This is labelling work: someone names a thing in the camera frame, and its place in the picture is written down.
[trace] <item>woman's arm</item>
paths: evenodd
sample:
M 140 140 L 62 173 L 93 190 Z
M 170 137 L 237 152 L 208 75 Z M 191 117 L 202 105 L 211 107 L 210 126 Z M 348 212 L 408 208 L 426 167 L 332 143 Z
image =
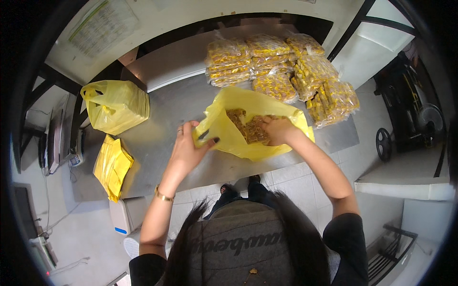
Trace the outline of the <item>woman's arm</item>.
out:
M 270 145 L 287 144 L 309 165 L 333 205 L 333 217 L 343 213 L 360 214 L 348 179 L 334 161 L 289 119 L 263 117 L 260 126 L 269 134 Z
M 193 120 L 178 128 L 172 155 L 159 184 L 158 192 L 161 195 L 168 198 L 175 197 L 176 189 L 181 181 L 200 163 L 205 153 L 218 142 L 219 139 L 213 138 L 201 148 L 196 148 L 191 133 L 192 127 L 198 125 L 199 122 Z M 172 201 L 154 196 L 140 231 L 140 255 L 153 253 L 166 259 L 165 242 L 169 232 L 172 204 Z

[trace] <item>woman's left hand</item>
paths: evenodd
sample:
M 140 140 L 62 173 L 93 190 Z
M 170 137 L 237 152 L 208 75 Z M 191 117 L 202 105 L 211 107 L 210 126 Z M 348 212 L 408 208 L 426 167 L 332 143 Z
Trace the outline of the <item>woman's left hand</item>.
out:
M 163 174 L 164 179 L 171 180 L 178 186 L 181 181 L 200 163 L 205 153 L 218 143 L 219 138 L 212 138 L 202 147 L 197 148 L 192 138 L 192 127 L 199 125 L 191 120 L 178 127 L 175 146 L 169 163 Z

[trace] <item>foot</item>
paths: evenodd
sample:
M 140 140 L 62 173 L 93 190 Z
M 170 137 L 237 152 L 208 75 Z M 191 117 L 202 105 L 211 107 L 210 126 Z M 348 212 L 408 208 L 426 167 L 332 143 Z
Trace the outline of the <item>foot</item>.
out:
M 260 175 L 250 176 L 248 178 L 248 183 L 251 183 L 251 182 L 260 183 L 261 182 L 261 176 Z
M 221 188 L 219 189 L 221 194 L 224 194 L 224 192 L 227 191 L 227 190 L 231 190 L 231 186 L 226 184 L 226 183 L 224 185 L 222 185 Z

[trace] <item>metal countertop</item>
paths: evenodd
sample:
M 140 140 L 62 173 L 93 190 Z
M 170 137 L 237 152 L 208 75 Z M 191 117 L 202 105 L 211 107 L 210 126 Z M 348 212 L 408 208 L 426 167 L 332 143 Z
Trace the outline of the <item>metal countertop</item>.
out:
M 249 82 L 238 86 L 251 88 Z M 220 88 L 207 84 L 205 75 L 197 75 L 149 93 L 149 119 L 117 136 L 135 160 L 124 179 L 121 198 L 153 194 L 167 166 L 177 127 L 188 120 L 204 119 L 203 111 L 212 104 L 219 90 Z M 307 122 L 311 125 L 305 104 L 298 101 L 293 106 L 304 111 Z M 351 116 L 347 121 L 314 130 L 314 133 L 316 144 L 328 154 L 359 144 Z M 85 162 L 71 169 L 76 177 L 76 182 L 72 183 L 75 201 L 104 200 L 107 197 L 105 190 L 92 171 L 105 134 L 94 130 L 91 125 L 85 129 L 85 134 Z M 252 162 L 225 152 L 213 151 L 205 155 L 202 162 L 184 179 L 178 191 L 228 182 L 300 162 L 303 160 L 295 151 L 262 162 Z

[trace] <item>black sleeve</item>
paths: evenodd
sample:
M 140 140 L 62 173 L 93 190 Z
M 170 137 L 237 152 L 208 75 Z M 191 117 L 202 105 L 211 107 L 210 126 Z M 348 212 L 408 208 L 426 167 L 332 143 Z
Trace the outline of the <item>black sleeve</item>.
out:
M 323 242 L 339 253 L 363 281 L 369 281 L 363 221 L 359 215 L 346 213 L 333 218 L 323 232 Z
M 132 286 L 155 285 L 165 271 L 166 260 L 157 254 L 143 254 L 129 262 Z

